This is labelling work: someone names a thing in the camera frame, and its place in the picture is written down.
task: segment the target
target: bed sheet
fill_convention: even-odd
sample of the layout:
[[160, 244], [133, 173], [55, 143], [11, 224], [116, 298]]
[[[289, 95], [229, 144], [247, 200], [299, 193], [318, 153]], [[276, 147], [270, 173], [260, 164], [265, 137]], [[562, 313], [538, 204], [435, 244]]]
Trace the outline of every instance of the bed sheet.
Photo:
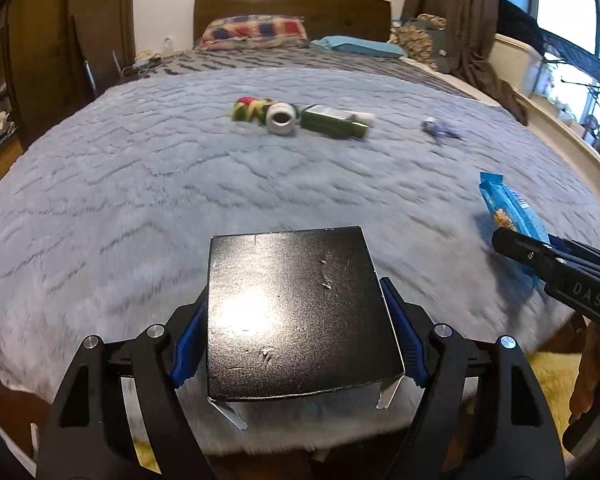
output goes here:
[[[365, 140], [235, 123], [242, 95], [371, 112]], [[442, 118], [462, 135], [420, 130]], [[0, 181], [0, 377], [51, 401], [81, 340], [135, 337], [194, 300], [213, 235], [360, 225], [380, 276], [464, 336], [533, 351], [570, 316], [490, 247], [480, 171], [503, 173], [556, 235], [600, 248], [600, 202], [506, 111], [395, 77], [310, 68], [213, 70], [109, 89], [37, 140]], [[178, 391], [205, 452], [323, 449], [408, 425], [402, 382], [244, 404], [236, 430]], [[139, 431], [136, 404], [132, 425]]]

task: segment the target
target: blue pillow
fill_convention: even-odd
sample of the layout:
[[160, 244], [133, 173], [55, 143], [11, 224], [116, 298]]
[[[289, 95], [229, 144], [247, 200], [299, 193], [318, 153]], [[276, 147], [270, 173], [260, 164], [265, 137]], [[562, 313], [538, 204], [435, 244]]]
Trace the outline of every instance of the blue pillow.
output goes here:
[[350, 36], [327, 36], [321, 40], [314, 40], [312, 43], [328, 50], [362, 54], [362, 56], [398, 58], [407, 55], [399, 45], [382, 43], [381, 41], [361, 40]]

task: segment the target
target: green bottle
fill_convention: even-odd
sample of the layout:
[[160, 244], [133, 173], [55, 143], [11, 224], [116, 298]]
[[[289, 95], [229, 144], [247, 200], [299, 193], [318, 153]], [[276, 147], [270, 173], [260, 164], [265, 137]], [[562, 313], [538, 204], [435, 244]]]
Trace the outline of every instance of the green bottle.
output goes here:
[[300, 117], [300, 126], [333, 139], [347, 139], [352, 136], [362, 139], [368, 129], [366, 124], [359, 122], [355, 114], [325, 105], [305, 108]]

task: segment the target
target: hand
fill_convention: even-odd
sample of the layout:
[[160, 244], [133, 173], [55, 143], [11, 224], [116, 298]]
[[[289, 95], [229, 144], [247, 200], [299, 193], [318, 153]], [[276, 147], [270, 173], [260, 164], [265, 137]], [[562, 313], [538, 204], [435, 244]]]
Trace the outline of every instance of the hand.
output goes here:
[[580, 358], [578, 378], [569, 402], [571, 418], [569, 423], [578, 420], [593, 405], [593, 393], [600, 382], [600, 327], [589, 323], [587, 339]]

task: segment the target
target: brown curtain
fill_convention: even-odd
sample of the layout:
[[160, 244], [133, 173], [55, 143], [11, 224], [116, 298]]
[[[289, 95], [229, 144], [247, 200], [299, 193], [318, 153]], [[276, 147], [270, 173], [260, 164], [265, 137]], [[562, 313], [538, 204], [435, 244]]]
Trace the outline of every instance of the brown curtain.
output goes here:
[[487, 61], [498, 25], [498, 0], [405, 0], [402, 19], [427, 13], [446, 18], [448, 60], [457, 78], [496, 99], [522, 124], [526, 108]]

